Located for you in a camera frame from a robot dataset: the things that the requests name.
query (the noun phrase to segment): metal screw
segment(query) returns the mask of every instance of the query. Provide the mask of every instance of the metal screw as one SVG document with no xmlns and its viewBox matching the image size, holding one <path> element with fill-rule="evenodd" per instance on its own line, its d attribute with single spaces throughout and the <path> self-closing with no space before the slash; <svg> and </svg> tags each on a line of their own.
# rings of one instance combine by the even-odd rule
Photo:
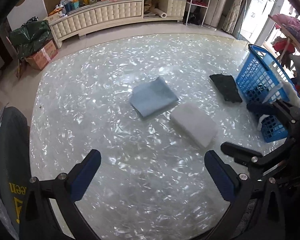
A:
<svg viewBox="0 0 300 240">
<path fill-rule="evenodd" d="M 58 179 L 65 179 L 67 177 L 67 173 L 60 173 L 58 175 Z"/>
<path fill-rule="evenodd" d="M 275 183 L 275 178 L 269 178 L 269 182 L 271 183 L 271 184 L 274 184 Z"/>
<path fill-rule="evenodd" d="M 241 173 L 241 174 L 239 175 L 239 178 L 240 178 L 241 180 L 247 180 L 247 179 L 248 179 L 248 176 L 247 176 L 247 174 Z"/>
<path fill-rule="evenodd" d="M 251 158 L 251 162 L 256 163 L 258 161 L 258 157 L 254 156 Z"/>
<path fill-rule="evenodd" d="M 35 182 L 36 182 L 36 180 L 37 180 L 37 178 L 36 178 L 36 177 L 32 177 L 32 178 L 30 178 L 30 179 L 29 179 L 30 183 L 35 183 Z"/>
</svg>

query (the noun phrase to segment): blue folded cloth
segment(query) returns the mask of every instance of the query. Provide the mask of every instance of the blue folded cloth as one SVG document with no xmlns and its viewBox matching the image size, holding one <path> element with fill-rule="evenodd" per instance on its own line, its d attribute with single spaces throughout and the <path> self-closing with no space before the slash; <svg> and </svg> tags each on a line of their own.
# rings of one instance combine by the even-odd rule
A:
<svg viewBox="0 0 300 240">
<path fill-rule="evenodd" d="M 178 97 L 161 77 L 136 86 L 130 97 L 130 103 L 143 118 L 165 109 L 176 101 L 178 101 Z"/>
</svg>

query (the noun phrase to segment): green plastic bag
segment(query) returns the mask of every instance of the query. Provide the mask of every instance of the green plastic bag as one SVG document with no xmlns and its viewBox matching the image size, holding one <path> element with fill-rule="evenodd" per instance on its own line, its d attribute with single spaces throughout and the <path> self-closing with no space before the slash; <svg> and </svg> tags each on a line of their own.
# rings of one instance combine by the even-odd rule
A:
<svg viewBox="0 0 300 240">
<path fill-rule="evenodd" d="M 13 30 L 9 35 L 11 44 L 17 49 L 19 59 L 38 52 L 52 38 L 47 20 L 29 22 Z"/>
</svg>

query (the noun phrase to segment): laundry basket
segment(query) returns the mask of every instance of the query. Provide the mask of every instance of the laundry basket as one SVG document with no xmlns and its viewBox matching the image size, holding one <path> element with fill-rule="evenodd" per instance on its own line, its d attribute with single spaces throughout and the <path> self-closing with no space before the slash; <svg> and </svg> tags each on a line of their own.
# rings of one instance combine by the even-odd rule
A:
<svg viewBox="0 0 300 240">
<path fill-rule="evenodd" d="M 267 94 L 281 82 L 291 82 L 280 63 L 274 56 L 259 46 L 249 44 L 250 54 L 236 79 L 237 86 L 247 103 L 262 103 Z M 268 101 L 276 99 L 289 101 L 283 88 L 280 88 Z M 274 116 L 270 115 L 262 121 L 261 132 L 266 142 L 273 142 L 286 138 L 288 131 Z"/>
</svg>

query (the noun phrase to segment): curtain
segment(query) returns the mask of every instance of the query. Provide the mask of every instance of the curtain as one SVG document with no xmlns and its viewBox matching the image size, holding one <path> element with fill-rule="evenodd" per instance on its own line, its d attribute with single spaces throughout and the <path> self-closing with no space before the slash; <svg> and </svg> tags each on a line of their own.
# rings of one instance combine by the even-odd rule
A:
<svg viewBox="0 0 300 240">
<path fill-rule="evenodd" d="M 234 0 L 233 5 L 225 19 L 225 23 L 223 25 L 223 30 L 227 33 L 232 34 L 235 24 L 237 22 L 237 18 L 240 13 L 240 7 L 243 0 Z"/>
</svg>

